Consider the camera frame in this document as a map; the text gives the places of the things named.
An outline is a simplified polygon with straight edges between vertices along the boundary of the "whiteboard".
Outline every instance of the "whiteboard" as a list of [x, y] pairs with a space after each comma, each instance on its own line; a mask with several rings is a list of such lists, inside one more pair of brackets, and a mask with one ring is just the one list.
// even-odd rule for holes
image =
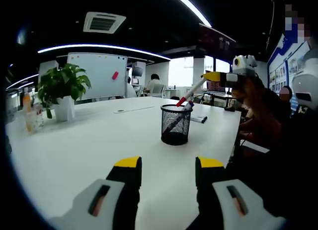
[[[97, 54], [97, 53], [69, 53], [68, 63], [78, 65], [86, 70], [91, 89], [86, 88], [86, 94], [82, 100], [126, 96], [127, 93], [127, 56]], [[115, 72], [118, 72], [116, 79], [113, 79]]]

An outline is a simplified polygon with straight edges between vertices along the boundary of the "green plant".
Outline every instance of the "green plant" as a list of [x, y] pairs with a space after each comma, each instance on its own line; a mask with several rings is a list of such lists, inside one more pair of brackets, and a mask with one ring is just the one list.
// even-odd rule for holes
[[80, 69], [78, 65], [65, 64], [65, 66], [58, 70], [57, 68], [49, 69], [38, 84], [38, 97], [42, 102], [43, 108], [46, 108], [48, 118], [52, 118], [50, 106], [58, 104], [57, 98], [71, 96], [72, 99], [81, 99], [82, 95], [86, 93], [83, 85], [86, 84], [91, 88], [90, 81], [86, 75], [77, 75], [77, 73], [86, 72]]

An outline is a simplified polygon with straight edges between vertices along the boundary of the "ceiling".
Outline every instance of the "ceiling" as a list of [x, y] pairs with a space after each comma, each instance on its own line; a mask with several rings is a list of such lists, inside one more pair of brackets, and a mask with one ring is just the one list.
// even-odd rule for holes
[[[190, 0], [212, 27], [237, 41], [236, 54], [252, 54], [267, 62], [284, 27], [284, 6], [275, 3], [272, 23], [271, 0]], [[179, 0], [40, 0], [15, 3], [19, 15], [8, 21], [8, 62], [15, 82], [36, 74], [39, 64], [68, 52], [98, 52], [127, 55], [154, 62], [163, 59], [135, 52], [101, 48], [69, 48], [38, 54], [44, 48], [66, 44], [106, 44], [156, 54], [197, 42], [200, 20]], [[114, 34], [83, 32], [85, 15], [98, 11], [123, 15], [124, 23]], [[195, 51], [165, 55], [169, 58], [196, 56]], [[63, 63], [66, 59], [58, 58]]]

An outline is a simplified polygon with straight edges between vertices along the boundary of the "red sticky note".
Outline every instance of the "red sticky note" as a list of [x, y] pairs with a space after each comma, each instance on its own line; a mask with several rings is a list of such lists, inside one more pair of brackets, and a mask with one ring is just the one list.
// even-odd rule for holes
[[118, 72], [116, 71], [112, 77], [113, 80], [117, 79], [117, 76], [118, 76]]

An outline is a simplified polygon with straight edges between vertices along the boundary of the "white pot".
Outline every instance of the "white pot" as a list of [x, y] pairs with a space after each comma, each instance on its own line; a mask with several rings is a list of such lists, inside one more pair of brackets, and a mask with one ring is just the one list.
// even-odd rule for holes
[[71, 96], [57, 99], [59, 105], [54, 105], [54, 112], [58, 122], [73, 121], [75, 118], [74, 100]]

